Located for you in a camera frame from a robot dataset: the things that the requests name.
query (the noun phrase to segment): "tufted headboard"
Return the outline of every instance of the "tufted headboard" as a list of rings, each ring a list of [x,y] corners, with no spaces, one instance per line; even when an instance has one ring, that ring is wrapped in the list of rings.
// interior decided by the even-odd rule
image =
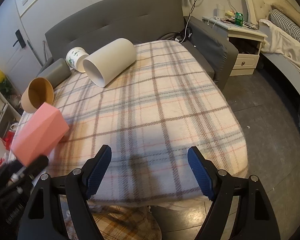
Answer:
[[[268,19],[272,11],[271,5],[275,0],[246,0],[248,22],[259,25],[260,19]]]
[[[57,60],[74,47],[91,54],[117,38],[140,44],[184,27],[181,0],[103,0],[64,19],[45,36]]]

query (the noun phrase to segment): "gray tile floor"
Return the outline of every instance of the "gray tile floor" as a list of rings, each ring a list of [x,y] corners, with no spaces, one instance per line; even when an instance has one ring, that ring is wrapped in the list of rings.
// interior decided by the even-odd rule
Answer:
[[[245,134],[249,174],[260,178],[273,206],[281,239],[300,224],[300,129],[297,111],[266,70],[230,77],[223,94]],[[237,198],[222,239],[228,239],[234,223]],[[162,230],[162,240],[194,239],[210,208],[210,202],[187,211],[151,207]]]

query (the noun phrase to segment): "pink vase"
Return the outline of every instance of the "pink vase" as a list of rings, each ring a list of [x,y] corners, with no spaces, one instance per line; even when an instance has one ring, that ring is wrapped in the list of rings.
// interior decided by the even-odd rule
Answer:
[[[48,156],[68,130],[61,112],[43,103],[15,136],[11,150],[23,165],[28,166],[39,155]]]

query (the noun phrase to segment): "white bedding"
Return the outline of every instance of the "white bedding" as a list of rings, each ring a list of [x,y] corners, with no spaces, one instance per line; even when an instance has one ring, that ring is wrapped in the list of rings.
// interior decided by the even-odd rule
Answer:
[[[293,63],[300,72],[300,42],[269,20],[261,19],[259,27],[260,31],[268,35],[268,38],[266,38],[262,44],[261,52],[282,54]]]

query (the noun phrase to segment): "green soda can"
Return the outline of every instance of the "green soda can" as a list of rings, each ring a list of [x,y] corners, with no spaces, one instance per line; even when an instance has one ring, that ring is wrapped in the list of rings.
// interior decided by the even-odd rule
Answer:
[[[234,16],[234,19],[235,19],[234,20],[235,25],[240,26],[240,27],[243,26],[243,14],[242,13],[236,12],[235,16]]]

